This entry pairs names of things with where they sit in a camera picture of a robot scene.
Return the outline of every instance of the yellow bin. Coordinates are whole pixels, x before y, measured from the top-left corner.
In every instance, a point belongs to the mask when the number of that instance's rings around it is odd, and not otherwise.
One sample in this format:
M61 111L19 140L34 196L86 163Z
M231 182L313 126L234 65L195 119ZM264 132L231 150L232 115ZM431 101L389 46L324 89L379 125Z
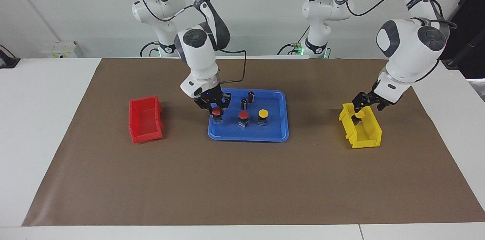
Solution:
M340 113L339 121L343 123L347 136L353 149L378 147L381 145L382 129L371 107L364 107L360 114L363 114L362 121L356 126L352 120L355 115L353 104L343 104L343 110Z

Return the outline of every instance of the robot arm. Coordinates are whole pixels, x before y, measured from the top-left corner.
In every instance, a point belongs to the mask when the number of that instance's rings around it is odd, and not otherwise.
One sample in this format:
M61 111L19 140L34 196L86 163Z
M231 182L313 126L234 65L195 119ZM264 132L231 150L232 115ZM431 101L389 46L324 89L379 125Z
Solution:
M376 42L389 58L370 93L364 92L353 100L355 112L365 106L379 104L378 109L393 105L402 94L433 70L449 37L449 25L432 0L402 0L412 19L387 21L380 29ZM348 19L353 13L352 0L309 0L303 6L310 21L310 34L301 45L305 54L322 56L330 28L327 20Z
M184 10L185 0L145 0L160 19L176 16ZM177 49L177 53L191 68L191 73L180 85L183 92L194 98L199 107L212 114L212 104L224 112L231 95L220 87L219 68L215 62L215 50L222 50L230 40L229 30L217 14L210 0L189 0L201 12L205 21L192 28L177 31L175 24L161 21L148 11L144 3L133 5L133 14L140 21L150 24L166 47L165 53Z

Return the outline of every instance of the white wall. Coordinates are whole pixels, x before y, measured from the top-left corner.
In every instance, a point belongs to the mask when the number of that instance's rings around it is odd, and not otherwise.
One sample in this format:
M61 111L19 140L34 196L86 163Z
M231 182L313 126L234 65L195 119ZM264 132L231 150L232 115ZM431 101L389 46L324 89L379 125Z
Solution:
M20 57L40 57L42 41L76 40L88 57L138 56L156 40L149 26L131 15L137 0L0 0L0 43ZM228 50L246 48L251 55L275 54L295 42L308 23L301 16L305 0L212 0L227 23L232 42ZM378 0L355 0L356 12ZM438 0L450 16L459 0ZM389 0L372 14L331 23L333 57L383 57L375 35L388 19L407 18L400 0ZM201 22L193 9L175 19L179 28Z

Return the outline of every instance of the yellow button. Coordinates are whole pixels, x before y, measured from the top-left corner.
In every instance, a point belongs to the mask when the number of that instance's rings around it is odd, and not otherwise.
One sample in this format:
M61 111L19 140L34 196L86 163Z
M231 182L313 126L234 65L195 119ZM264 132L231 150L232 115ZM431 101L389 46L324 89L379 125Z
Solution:
M269 113L268 113L268 111L267 111L267 110L265 110L265 109L261 109L258 115L259 115L261 118L268 118Z

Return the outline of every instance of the blue tray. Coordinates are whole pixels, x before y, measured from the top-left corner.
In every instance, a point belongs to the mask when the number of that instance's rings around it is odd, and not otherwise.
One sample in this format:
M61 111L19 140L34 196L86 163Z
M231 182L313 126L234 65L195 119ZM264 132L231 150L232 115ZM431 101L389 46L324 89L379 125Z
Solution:
M286 97L280 90L246 90L223 89L224 93L232 94L231 104L224 111L224 121L215 124L209 120L208 135L214 140L239 140L245 142L284 142L289 138L288 115L286 113ZM248 104L249 126L241 128L238 125L241 100L247 98L249 92L255 93L255 101ZM258 112L266 109L269 112L268 124L258 125Z

